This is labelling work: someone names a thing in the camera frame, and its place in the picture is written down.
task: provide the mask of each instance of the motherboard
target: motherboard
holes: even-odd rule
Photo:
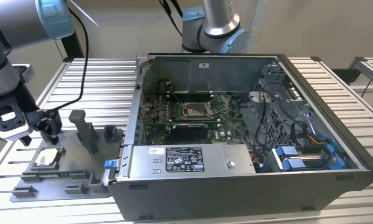
[[[252,136],[239,112],[239,99],[227,93],[147,95],[144,126],[147,145],[252,145]]]

